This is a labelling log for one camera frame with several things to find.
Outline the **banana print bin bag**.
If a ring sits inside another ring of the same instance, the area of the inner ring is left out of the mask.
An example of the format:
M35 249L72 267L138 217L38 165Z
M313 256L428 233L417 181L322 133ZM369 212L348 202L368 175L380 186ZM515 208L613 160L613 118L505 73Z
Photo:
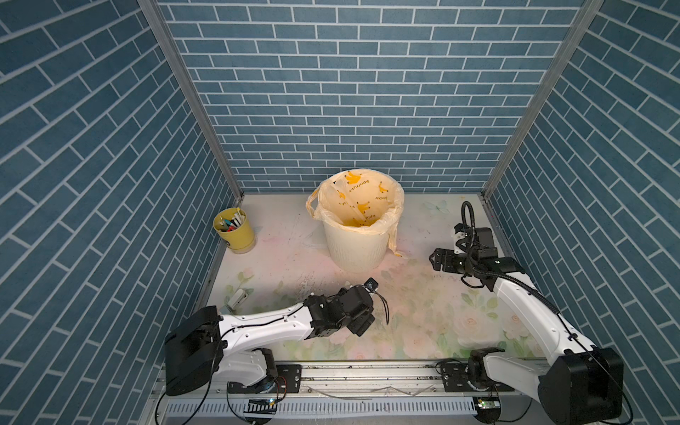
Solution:
M398 224L404 207L405 191L400 183L372 169L332 175L306 200L313 219L360 235L386 235L387 247L399 257Z

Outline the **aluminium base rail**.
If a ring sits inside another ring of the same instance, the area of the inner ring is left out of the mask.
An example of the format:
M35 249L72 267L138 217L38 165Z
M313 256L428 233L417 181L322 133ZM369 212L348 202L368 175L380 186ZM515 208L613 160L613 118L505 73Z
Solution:
M142 424L548 424L543 407L504 384L469 385L463 361L286 361L265 393L223 377L170 397L158 383Z

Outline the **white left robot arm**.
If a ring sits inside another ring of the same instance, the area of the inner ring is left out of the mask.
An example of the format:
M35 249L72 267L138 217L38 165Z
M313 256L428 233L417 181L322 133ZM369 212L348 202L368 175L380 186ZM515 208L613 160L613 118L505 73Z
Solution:
M333 296L311 295L294 306L251 315L199 309L166 336L166 394L195 391L215 375L264 391L278 377L269 345L328 338L342 329L362 336L375 321L377 288L370 278Z

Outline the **cream waste bin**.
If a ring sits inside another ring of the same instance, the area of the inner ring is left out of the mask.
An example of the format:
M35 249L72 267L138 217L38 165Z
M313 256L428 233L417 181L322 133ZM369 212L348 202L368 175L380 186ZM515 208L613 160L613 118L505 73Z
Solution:
M332 260L346 272L362 273L377 268L388 251L388 237L366 236L331 227L321 221Z

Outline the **white stapler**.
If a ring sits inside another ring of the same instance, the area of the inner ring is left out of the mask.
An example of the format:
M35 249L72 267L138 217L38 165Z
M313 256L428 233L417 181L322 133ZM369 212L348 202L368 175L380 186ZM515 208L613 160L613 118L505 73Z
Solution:
M225 302L225 306L229 310L235 310L240 304L242 304L248 298L248 293L243 289L238 289L234 294Z

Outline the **yellow plastic pen cup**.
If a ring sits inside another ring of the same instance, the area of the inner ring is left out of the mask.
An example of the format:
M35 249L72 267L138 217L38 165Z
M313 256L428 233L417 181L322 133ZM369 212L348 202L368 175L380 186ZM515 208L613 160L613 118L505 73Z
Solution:
M256 244L256 236L244 210L239 207L220 212L212 221L217 234L225 241L233 253L251 251Z

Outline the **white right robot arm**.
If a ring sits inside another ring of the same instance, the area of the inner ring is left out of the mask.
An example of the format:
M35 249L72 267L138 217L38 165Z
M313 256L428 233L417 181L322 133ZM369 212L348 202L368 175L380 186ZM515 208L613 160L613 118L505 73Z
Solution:
M622 358L564 319L515 259L498 258L494 250L474 257L437 248L430 263L437 272L478 279L519 318L545 355L531 361L499 348L474 350L467 368L473 388L490 391L505 384L540 403L555 424L607 423L630 405Z

